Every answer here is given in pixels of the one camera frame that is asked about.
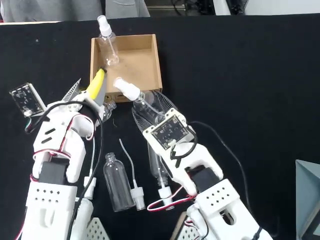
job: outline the spray nozzle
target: spray nozzle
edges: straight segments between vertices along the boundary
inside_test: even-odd
[[[103,37],[109,37],[112,34],[112,29],[110,24],[107,21],[107,17],[105,15],[100,15],[97,18],[99,23],[100,33]]]
[[[141,92],[138,87],[132,83],[128,83],[122,77],[117,77],[113,82],[113,86],[119,89],[130,101],[138,99]]]

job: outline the black cloth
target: black cloth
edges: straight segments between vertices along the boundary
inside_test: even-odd
[[[117,35],[156,34],[163,93],[189,121],[213,126],[239,157],[257,222],[274,232],[279,219],[276,239],[294,239],[295,160],[320,162],[320,15],[129,18],[110,23]],[[0,26],[1,239],[13,239],[23,222],[36,137],[36,132],[24,133],[26,119],[8,91],[30,82],[48,104],[61,99],[79,78],[85,87],[91,38],[97,35],[95,21]],[[103,152],[115,152],[131,179],[118,142],[122,138],[149,204],[158,199],[157,181],[130,107],[118,104],[105,123]],[[237,163],[212,133],[198,125],[194,129],[244,200]],[[90,143],[86,149],[81,176],[89,172]],[[132,239],[169,239],[189,205],[156,213],[135,208],[115,213],[102,165],[97,182],[93,216],[101,219],[112,239],[125,239],[128,233]]]

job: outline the cardboard box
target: cardboard box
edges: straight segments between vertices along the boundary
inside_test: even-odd
[[[90,81],[103,67],[100,38],[91,40]],[[119,64],[107,68],[106,100],[129,102],[113,82],[117,77],[136,85],[142,91],[162,90],[161,72],[155,34],[117,36]]]

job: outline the robotic arm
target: robotic arm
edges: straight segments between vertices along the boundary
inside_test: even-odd
[[[78,202],[77,187],[70,184],[78,181],[86,155],[83,138],[94,141],[96,127],[111,116],[116,105],[114,102],[103,104],[106,93],[103,69],[97,72],[87,90],[79,92],[79,82],[61,101],[47,107],[30,83],[10,92],[22,113],[30,118],[25,131],[30,133],[41,124],[33,143],[34,165],[22,240],[65,240],[70,228],[70,239],[85,239],[93,212],[90,199],[96,178],[90,175],[86,179],[85,185],[89,186],[85,189],[88,191]],[[32,125],[33,116],[40,118]]]
[[[222,169],[207,148],[198,143],[195,131],[170,100],[159,92],[140,92],[123,79],[116,79],[114,86],[133,101],[135,122],[149,145],[161,155],[171,179],[189,195],[196,195],[187,215],[202,239],[272,240],[229,180],[223,179]]]

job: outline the plastic bottle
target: plastic bottle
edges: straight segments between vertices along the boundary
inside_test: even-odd
[[[161,161],[161,156],[155,153],[152,147],[148,145],[149,163],[151,174],[157,179],[160,189],[158,193],[160,198],[163,199],[163,204],[168,205],[172,203],[172,198],[166,199],[172,195],[171,188],[168,185],[168,172]],[[174,206],[168,207],[166,210],[171,210]]]
[[[113,86],[119,89],[125,97],[133,101],[134,110],[153,125],[161,123],[165,119],[165,112],[158,97],[153,91],[140,91],[132,83],[128,83],[121,77],[114,80]]]
[[[108,68],[108,66],[114,66],[119,63],[116,35],[112,32],[106,16],[100,15],[97,20],[100,29],[99,43],[101,55],[103,56],[105,67]]]
[[[104,105],[104,112],[103,112],[102,122],[104,123],[111,117],[112,111],[117,108],[117,105],[113,100],[104,102],[103,105]]]
[[[164,188],[168,185],[169,174],[161,162],[161,156],[155,153],[149,143],[147,145],[151,174],[157,179],[159,187]]]
[[[135,205],[131,194],[127,173],[123,163],[116,159],[113,152],[105,155],[103,174],[109,191],[113,211],[119,212]]]

